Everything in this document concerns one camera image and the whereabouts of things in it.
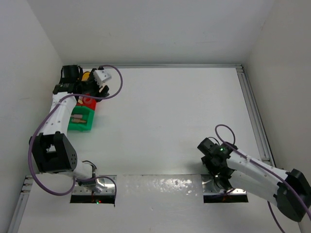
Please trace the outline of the orange correction tape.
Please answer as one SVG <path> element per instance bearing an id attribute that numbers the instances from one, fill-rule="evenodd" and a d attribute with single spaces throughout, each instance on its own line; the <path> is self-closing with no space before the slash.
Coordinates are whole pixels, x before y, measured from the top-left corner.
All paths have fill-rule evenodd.
<path id="1" fill-rule="evenodd" d="M 77 118 L 73 118 L 71 120 L 72 123 L 87 123 L 86 120 L 83 120 L 83 119 L 77 119 Z"/>

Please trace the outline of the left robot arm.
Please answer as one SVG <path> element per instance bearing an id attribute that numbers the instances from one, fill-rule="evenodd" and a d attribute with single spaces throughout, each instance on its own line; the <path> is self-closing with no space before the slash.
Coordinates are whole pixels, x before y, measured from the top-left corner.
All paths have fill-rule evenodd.
<path id="1" fill-rule="evenodd" d="M 41 189 L 54 196 L 65 196 L 72 190 L 57 193 L 45 187 L 36 177 L 33 161 L 39 172 L 67 175 L 74 183 L 95 179 L 92 176 L 92 166 L 78 160 L 76 151 L 67 138 L 67 131 L 71 113 L 79 98 L 90 98 L 97 102 L 112 98 L 106 85 L 112 76 L 104 67 L 99 67 L 91 70 L 86 81 L 82 77 L 83 68 L 79 65 L 61 68 L 59 84 L 53 90 L 50 112 L 29 141 L 28 167 L 31 176 Z"/>

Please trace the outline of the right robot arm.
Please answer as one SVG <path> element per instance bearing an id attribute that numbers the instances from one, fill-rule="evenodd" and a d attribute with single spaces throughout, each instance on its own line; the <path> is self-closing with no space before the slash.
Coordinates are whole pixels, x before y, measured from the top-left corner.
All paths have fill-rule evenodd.
<path id="1" fill-rule="evenodd" d="M 198 150 L 217 190 L 242 189 L 278 208 L 287 218 L 301 222 L 311 206 L 311 186 L 304 174 L 269 166 L 245 155 L 228 142 L 218 145 L 205 138 Z"/>

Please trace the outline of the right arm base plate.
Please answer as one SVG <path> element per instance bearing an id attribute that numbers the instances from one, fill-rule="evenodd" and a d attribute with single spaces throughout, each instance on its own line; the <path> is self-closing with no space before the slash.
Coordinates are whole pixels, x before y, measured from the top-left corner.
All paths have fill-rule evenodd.
<path id="1" fill-rule="evenodd" d="M 247 192 L 242 189 L 229 189 L 224 190 L 223 188 L 219 188 L 214 178 L 211 175 L 201 175 L 202 187 L 204 195 L 217 196 L 220 194 L 228 194 L 228 195 L 246 195 Z"/>

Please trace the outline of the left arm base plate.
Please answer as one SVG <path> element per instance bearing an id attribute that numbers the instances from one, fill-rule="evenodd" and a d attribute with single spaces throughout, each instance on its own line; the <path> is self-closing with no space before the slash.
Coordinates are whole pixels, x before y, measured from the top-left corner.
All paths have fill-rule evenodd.
<path id="1" fill-rule="evenodd" d="M 78 181 L 72 191 L 73 195 L 107 196 L 115 195 L 116 175 L 104 175 L 91 181 Z"/>

